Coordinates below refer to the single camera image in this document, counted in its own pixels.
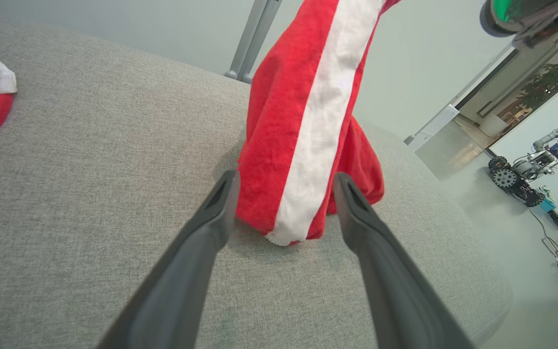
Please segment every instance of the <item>black wheel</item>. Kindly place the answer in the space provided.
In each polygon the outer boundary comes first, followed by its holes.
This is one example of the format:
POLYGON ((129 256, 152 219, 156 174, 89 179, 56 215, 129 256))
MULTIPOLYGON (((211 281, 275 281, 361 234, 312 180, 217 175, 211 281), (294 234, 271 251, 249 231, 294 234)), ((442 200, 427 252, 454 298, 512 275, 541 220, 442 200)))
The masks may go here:
POLYGON ((518 183, 518 174, 511 168, 499 168, 492 172, 492 180, 499 188, 511 188, 518 183))
POLYGON ((505 157, 495 157, 494 159, 490 160, 488 163, 488 167, 492 172, 498 170, 499 168, 503 168, 505 166, 507 166, 507 159, 505 159, 505 157))
POLYGON ((525 201, 527 207, 535 207, 544 202, 546 195, 543 192, 536 192, 530 200, 525 201))

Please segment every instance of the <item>gray sofa cushion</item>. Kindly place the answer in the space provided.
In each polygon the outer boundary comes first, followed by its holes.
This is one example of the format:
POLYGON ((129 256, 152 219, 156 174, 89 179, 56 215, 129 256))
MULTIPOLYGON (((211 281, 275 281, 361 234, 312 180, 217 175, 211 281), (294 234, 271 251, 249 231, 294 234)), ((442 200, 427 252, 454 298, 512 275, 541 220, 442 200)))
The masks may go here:
MULTIPOLYGON (((0 129, 0 347, 95 346, 244 139, 248 85, 133 49, 0 20, 18 93, 0 129)), ((462 210, 403 143, 364 126, 385 172, 374 206, 476 344, 510 287, 462 210)), ((235 231, 217 256, 199 348, 365 348, 357 259, 322 240, 235 231)))

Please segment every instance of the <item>glossy floor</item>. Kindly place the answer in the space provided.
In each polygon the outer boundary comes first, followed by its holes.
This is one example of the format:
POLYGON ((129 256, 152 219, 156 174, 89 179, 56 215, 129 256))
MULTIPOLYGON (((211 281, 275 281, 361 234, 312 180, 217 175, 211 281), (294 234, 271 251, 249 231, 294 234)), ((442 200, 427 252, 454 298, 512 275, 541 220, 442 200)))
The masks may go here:
MULTIPOLYGON (((511 283, 511 311, 482 348, 558 348, 558 270, 554 257, 542 244, 542 227, 528 208, 490 180, 490 155, 455 122, 432 137, 417 155, 475 223, 482 243, 511 283)), ((533 212, 558 243, 558 228, 544 210, 537 207, 533 212)), ((466 269, 479 272, 479 261, 466 269)))

